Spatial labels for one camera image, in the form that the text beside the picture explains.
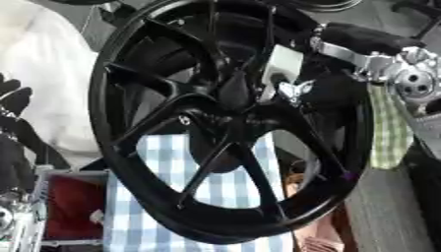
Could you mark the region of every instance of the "black alloy rim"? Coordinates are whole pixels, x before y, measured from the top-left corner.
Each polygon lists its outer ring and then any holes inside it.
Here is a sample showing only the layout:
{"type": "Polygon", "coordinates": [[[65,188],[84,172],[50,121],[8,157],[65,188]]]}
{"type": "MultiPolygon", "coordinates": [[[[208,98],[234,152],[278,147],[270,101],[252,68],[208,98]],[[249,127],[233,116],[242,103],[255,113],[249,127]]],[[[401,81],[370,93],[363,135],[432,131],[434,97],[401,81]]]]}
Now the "black alloy rim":
{"type": "Polygon", "coordinates": [[[277,98],[263,104],[255,102],[256,75],[262,70],[274,44],[288,46],[297,33],[310,31],[315,26],[315,22],[300,12],[283,7],[275,9],[255,1],[183,0],[149,5],[112,35],[94,67],[90,89],[91,121],[105,161],[158,222],[199,241],[215,244],[242,242],[308,224],[329,212],[353,189],[371,147],[372,114],[368,99],[349,111],[353,116],[346,125],[345,146],[339,157],[310,126],[304,111],[277,98]],[[179,20],[192,24],[192,21],[204,17],[208,35],[200,31],[190,33],[191,28],[188,31],[176,25],[179,20]],[[255,45],[261,50],[242,51],[234,43],[217,43],[217,36],[221,36],[226,28],[234,27],[247,28],[243,30],[245,33],[261,34],[265,42],[255,45]],[[187,65],[191,66],[195,61],[198,63],[198,71],[189,81],[191,85],[168,79],[166,76],[177,70],[176,67],[161,70],[166,65],[163,62],[160,67],[150,62],[149,67],[137,68],[146,57],[140,59],[141,53],[133,48],[145,44],[152,46],[164,37],[171,40],[174,47],[168,48],[163,55],[190,57],[193,63],[187,65]],[[129,55],[138,57],[138,63],[130,63],[129,55]],[[131,82],[153,89],[167,99],[135,126],[130,127],[127,123],[116,126],[120,121],[127,121],[125,116],[130,113],[123,111],[123,115],[117,116],[116,110],[109,110],[109,106],[120,104],[112,99],[109,90],[124,88],[131,82]],[[244,97],[242,102],[228,99],[233,87],[244,97]],[[182,193],[159,180],[136,154],[137,141],[143,135],[174,122],[179,115],[188,116],[204,136],[216,139],[210,157],[182,193]],[[322,163],[320,177],[281,202],[276,199],[249,149],[249,143],[277,129],[296,135],[322,163]],[[193,199],[198,185],[213,172],[211,159],[225,150],[244,164],[260,193],[261,207],[224,209],[193,199]]]}

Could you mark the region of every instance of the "green checkered towel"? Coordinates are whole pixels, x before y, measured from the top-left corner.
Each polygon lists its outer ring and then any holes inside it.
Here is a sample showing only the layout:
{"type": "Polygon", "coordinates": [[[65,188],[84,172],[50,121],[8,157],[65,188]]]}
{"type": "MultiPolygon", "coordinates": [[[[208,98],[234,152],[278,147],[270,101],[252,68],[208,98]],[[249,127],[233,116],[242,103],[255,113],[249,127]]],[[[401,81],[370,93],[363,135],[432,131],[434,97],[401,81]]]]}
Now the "green checkered towel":
{"type": "Polygon", "coordinates": [[[374,111],[370,165],[382,169],[397,167],[413,142],[413,133],[385,88],[369,86],[368,90],[374,111]]]}

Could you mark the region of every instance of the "black wheel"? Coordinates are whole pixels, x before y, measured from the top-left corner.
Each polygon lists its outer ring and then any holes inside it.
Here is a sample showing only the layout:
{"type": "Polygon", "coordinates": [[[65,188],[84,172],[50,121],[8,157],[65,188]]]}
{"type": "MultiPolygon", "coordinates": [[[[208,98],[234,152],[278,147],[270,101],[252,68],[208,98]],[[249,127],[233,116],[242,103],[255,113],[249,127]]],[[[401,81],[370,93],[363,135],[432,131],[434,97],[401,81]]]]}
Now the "black wheel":
{"type": "MultiPolygon", "coordinates": [[[[305,119],[305,113],[320,112],[313,99],[299,108],[277,96],[257,101],[262,69],[275,43],[289,46],[295,38],[301,41],[301,35],[316,25],[298,11],[257,1],[160,1],[139,11],[108,40],[91,82],[94,133],[105,162],[158,222],[203,242],[242,242],[314,221],[353,189],[371,147],[367,97],[357,105],[334,107],[342,111],[345,125],[343,147],[335,151],[305,119]],[[193,74],[187,83],[168,78],[188,68],[193,74]],[[136,94],[142,89],[156,91],[164,101],[132,126],[139,104],[136,94]],[[190,183],[176,192],[146,168],[136,145],[143,135],[175,125],[182,115],[209,148],[190,183]],[[321,169],[295,196],[278,202],[250,146],[280,129],[305,143],[321,169]],[[225,156],[243,164],[260,193],[260,207],[225,209],[193,198],[209,174],[236,167],[230,163],[217,170],[212,165],[225,156]]],[[[316,63],[311,62],[306,69],[317,76],[316,63]]]]}

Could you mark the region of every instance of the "blue checkered cloth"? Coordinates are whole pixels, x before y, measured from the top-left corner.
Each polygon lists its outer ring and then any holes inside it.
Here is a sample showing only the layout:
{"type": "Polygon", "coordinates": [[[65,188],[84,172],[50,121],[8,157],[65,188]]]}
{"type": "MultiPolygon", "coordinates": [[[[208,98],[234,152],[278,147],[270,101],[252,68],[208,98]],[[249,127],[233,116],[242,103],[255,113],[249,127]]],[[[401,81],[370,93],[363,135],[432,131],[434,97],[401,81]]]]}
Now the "blue checkered cloth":
{"type": "MultiPolygon", "coordinates": [[[[198,168],[189,153],[186,135],[146,136],[141,139],[137,149],[147,166],[177,191],[184,188],[198,168]]],[[[283,185],[272,135],[261,138],[253,152],[265,170],[276,196],[282,200],[283,185]]],[[[253,208],[260,203],[257,188],[243,167],[225,174],[210,175],[197,190],[195,198],[225,208],[253,208]]],[[[184,238],[155,221],[116,176],[110,173],[103,246],[107,252],[292,252],[293,240],[290,232],[232,245],[213,245],[184,238]]]]}

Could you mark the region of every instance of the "wheel spoke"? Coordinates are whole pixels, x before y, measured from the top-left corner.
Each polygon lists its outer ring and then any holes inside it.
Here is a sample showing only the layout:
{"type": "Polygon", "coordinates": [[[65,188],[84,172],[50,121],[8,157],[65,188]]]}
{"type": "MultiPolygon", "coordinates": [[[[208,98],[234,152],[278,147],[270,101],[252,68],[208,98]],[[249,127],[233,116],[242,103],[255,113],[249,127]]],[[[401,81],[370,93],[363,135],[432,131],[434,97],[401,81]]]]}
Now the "wheel spoke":
{"type": "Polygon", "coordinates": [[[179,112],[178,108],[190,103],[192,96],[184,95],[164,101],[163,104],[160,104],[124,135],[119,137],[114,145],[122,153],[133,152],[141,137],[174,122],[176,120],[175,116],[179,112]]]}
{"type": "Polygon", "coordinates": [[[250,75],[255,75],[259,72],[268,61],[275,46],[275,35],[274,35],[274,14],[277,11],[276,7],[272,6],[268,8],[268,17],[265,24],[265,44],[262,51],[253,56],[248,62],[243,66],[245,72],[250,75]]]}
{"type": "Polygon", "coordinates": [[[242,161],[246,172],[250,175],[251,180],[256,185],[260,194],[261,208],[267,214],[267,217],[277,221],[285,220],[284,210],[271,187],[271,184],[265,175],[264,169],[257,161],[253,152],[243,144],[233,144],[229,151],[232,155],[242,161]]]}
{"type": "Polygon", "coordinates": [[[324,177],[329,178],[347,174],[347,170],[342,166],[337,156],[298,108],[290,106],[287,101],[277,100],[259,106],[255,113],[273,118],[279,124],[279,129],[295,135],[310,148],[321,161],[321,166],[326,167],[326,169],[321,170],[324,177]]]}
{"type": "Polygon", "coordinates": [[[323,168],[320,173],[329,178],[335,176],[342,176],[347,173],[347,170],[342,166],[337,156],[333,153],[331,148],[325,143],[322,137],[305,119],[300,111],[295,109],[290,113],[289,120],[295,121],[293,123],[284,123],[283,126],[290,132],[298,132],[297,137],[300,138],[311,150],[315,153],[322,163],[323,168]]]}
{"type": "Polygon", "coordinates": [[[184,190],[180,194],[178,207],[182,208],[185,201],[196,193],[196,190],[202,184],[204,179],[206,179],[216,168],[213,163],[217,161],[217,159],[223,152],[225,152],[229,145],[230,142],[227,140],[227,138],[224,138],[213,148],[208,156],[205,157],[196,171],[196,174],[191,178],[190,182],[185,186],[184,190]]]}
{"type": "Polygon", "coordinates": [[[189,53],[201,63],[201,73],[212,81],[216,82],[218,80],[218,61],[221,60],[221,53],[216,46],[213,46],[211,43],[205,43],[188,32],[156,20],[145,18],[144,21],[146,26],[152,29],[152,32],[169,38],[183,48],[188,49],[189,53]]]}
{"type": "Polygon", "coordinates": [[[210,12],[209,12],[209,34],[212,36],[213,40],[216,41],[217,35],[217,22],[219,19],[219,13],[217,13],[218,0],[209,0],[210,12]]]}
{"type": "Polygon", "coordinates": [[[271,6],[268,9],[268,18],[267,18],[267,29],[265,34],[265,47],[264,52],[265,53],[271,53],[273,50],[275,42],[275,36],[274,36],[274,14],[276,13],[277,8],[275,6],[271,6]]]}
{"type": "Polygon", "coordinates": [[[195,86],[161,77],[147,69],[137,71],[130,66],[116,62],[107,63],[105,68],[109,73],[113,74],[112,77],[115,77],[116,80],[121,80],[124,83],[130,81],[139,82],[144,87],[152,89],[167,97],[184,95],[197,91],[195,86]]]}

